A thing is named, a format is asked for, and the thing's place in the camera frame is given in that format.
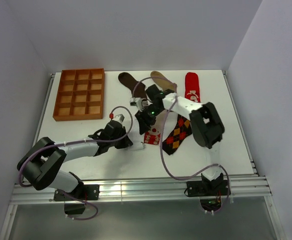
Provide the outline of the white sock with black stripes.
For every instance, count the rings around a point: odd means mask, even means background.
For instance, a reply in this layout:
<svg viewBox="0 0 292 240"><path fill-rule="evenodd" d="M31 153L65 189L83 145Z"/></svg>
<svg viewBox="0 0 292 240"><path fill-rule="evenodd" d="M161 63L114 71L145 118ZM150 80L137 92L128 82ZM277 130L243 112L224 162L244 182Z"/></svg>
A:
<svg viewBox="0 0 292 240"><path fill-rule="evenodd" d="M140 151L144 149L144 136L139 132L139 122L136 117L133 117L132 128L128 134L133 145L127 148L128 151Z"/></svg>

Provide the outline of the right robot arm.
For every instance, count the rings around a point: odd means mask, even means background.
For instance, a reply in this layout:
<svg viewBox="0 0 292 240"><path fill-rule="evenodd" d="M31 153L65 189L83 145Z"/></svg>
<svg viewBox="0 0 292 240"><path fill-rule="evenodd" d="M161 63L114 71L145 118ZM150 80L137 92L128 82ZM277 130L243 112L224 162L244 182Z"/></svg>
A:
<svg viewBox="0 0 292 240"><path fill-rule="evenodd" d="M161 152L161 161L165 171L170 177L179 181L190 180L201 175L203 192L213 195L219 189L226 173L224 167L220 165L220 142L225 128L214 104L194 102L179 96L170 89L159 90L154 84L146 89L146 94L150 104L146 104L146 98L132 97L130 99L130 105L138 108L135 116L141 134L150 130L156 121L156 116L164 110L168 113L175 112L190 122L195 142L205 149L207 166L191 176L180 177L173 176L169 172Z"/></svg>

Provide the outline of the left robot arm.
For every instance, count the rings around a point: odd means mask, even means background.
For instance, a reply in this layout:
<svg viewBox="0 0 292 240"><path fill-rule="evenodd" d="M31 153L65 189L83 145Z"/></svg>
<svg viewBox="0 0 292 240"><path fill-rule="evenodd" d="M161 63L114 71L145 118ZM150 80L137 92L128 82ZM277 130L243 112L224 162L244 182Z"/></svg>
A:
<svg viewBox="0 0 292 240"><path fill-rule="evenodd" d="M111 120L105 128L86 138L55 143L48 137L41 138L19 161L19 177L25 177L36 190L55 188L65 192L72 200L83 195L83 183L72 172L61 170L63 163L82 157L96 157L111 147L125 149L133 146L120 120Z"/></svg>

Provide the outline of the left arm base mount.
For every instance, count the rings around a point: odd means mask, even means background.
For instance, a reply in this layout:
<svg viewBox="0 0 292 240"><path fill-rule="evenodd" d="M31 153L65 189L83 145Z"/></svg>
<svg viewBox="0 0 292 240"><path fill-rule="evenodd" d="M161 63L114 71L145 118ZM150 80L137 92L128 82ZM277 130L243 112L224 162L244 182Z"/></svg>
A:
<svg viewBox="0 0 292 240"><path fill-rule="evenodd" d="M77 217L88 209L88 201L98 200L99 190L100 185L98 184L84 184L66 194L57 189L54 193L53 200L64 203L65 214Z"/></svg>

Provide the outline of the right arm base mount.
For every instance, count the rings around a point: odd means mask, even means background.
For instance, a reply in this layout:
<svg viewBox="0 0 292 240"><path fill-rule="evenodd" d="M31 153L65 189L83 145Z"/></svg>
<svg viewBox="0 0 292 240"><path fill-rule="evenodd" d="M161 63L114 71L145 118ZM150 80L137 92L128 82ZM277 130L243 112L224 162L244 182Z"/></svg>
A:
<svg viewBox="0 0 292 240"><path fill-rule="evenodd" d="M226 200L231 195L231 190L227 180L221 180L214 184L206 180L186 182L184 195L189 198L199 198L200 207L206 214L215 214L223 206L222 197Z"/></svg>

